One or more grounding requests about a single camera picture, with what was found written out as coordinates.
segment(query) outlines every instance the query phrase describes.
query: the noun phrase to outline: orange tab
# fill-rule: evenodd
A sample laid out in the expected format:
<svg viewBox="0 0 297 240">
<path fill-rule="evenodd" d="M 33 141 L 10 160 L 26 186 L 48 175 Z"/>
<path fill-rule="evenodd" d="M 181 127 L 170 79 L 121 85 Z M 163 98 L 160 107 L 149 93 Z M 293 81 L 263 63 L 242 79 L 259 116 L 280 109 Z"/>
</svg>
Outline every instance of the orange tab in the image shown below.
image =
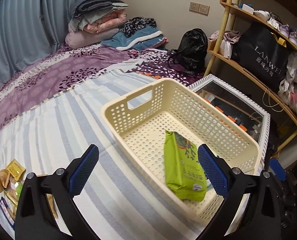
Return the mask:
<svg viewBox="0 0 297 240">
<path fill-rule="evenodd" d="M 221 113 L 224 113 L 224 111 L 221 109 L 221 108 L 219 108 L 219 107 L 215 107 L 217 110 L 219 110 Z"/>
<path fill-rule="evenodd" d="M 231 119 L 233 122 L 236 122 L 236 120 L 233 117 L 228 116 L 228 118 Z"/>
<path fill-rule="evenodd" d="M 210 101 L 209 100 L 207 100 L 206 98 L 203 98 L 206 102 L 208 102 L 208 103 L 210 103 Z"/>
<path fill-rule="evenodd" d="M 240 124 L 240 127 L 242 128 L 242 130 L 243 130 L 244 132 L 247 131 L 247 129 L 246 129 L 246 127 L 245 127 L 244 125 L 241 125 L 241 124 Z"/>
</svg>

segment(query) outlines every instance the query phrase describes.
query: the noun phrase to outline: pink quilt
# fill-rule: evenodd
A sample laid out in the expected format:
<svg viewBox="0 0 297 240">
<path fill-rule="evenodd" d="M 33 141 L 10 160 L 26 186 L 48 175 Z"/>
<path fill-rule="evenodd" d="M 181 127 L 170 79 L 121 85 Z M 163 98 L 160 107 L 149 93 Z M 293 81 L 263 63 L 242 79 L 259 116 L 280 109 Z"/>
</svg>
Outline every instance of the pink quilt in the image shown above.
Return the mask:
<svg viewBox="0 0 297 240">
<path fill-rule="evenodd" d="M 84 30 L 89 33 L 100 33 L 115 27 L 123 25 L 127 20 L 127 14 L 125 9 L 114 11 L 101 19 L 88 24 L 84 27 Z"/>
</svg>

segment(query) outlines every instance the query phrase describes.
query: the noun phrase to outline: cream perforated basket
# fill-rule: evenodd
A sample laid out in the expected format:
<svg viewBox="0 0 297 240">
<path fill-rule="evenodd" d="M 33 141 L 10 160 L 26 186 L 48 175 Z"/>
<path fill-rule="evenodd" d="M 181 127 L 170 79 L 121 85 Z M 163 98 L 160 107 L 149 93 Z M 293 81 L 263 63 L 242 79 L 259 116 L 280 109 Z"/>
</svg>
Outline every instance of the cream perforated basket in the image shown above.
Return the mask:
<svg viewBox="0 0 297 240">
<path fill-rule="evenodd" d="M 149 91 L 152 96 L 148 101 L 129 109 L 130 100 Z M 154 189 L 182 214 L 205 225 L 223 197 L 211 189 L 202 202 L 182 201 L 165 185 L 165 130 L 180 133 L 197 147 L 206 143 L 231 168 L 239 167 L 252 175 L 258 169 L 258 144 L 227 116 L 173 79 L 162 78 L 107 103 L 102 115 L 118 146 Z"/>
</svg>

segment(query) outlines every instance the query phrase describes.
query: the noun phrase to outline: striped cloth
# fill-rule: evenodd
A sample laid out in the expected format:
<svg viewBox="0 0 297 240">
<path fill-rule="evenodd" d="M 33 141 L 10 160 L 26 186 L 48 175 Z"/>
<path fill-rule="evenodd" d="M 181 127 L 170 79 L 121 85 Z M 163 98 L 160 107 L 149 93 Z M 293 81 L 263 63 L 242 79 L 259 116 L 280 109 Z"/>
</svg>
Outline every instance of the striped cloth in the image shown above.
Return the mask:
<svg viewBox="0 0 297 240">
<path fill-rule="evenodd" d="M 101 239 L 196 239 L 203 227 L 186 220 L 147 183 L 100 114 L 105 103 L 153 81 L 114 70 L 24 113 L 0 132 L 0 170 L 15 158 L 26 174 L 52 174 L 95 144 L 100 160 L 74 201 Z M 61 217 L 57 222 L 69 234 Z M 14 238 L 1 210 L 0 223 Z"/>
</svg>

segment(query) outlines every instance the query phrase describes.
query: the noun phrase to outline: purple blanket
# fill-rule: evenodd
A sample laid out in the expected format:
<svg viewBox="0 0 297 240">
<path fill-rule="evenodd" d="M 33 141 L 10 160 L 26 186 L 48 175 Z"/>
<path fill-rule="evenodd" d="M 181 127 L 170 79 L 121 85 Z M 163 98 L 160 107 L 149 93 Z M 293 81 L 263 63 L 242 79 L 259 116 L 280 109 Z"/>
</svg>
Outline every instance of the purple blanket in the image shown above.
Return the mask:
<svg viewBox="0 0 297 240">
<path fill-rule="evenodd" d="M 68 47 L 41 60 L 13 78 L 0 88 L 0 130 L 12 119 L 39 105 L 56 93 L 95 78 L 107 71 L 107 67 L 131 59 L 144 59 L 130 72 L 142 72 L 158 77 L 174 78 L 188 86 L 202 76 L 190 76 L 173 69 L 181 70 L 180 65 L 167 64 L 168 56 L 161 51 L 118 51 L 113 48 L 100 48 L 91 45 L 82 49 Z"/>
</svg>

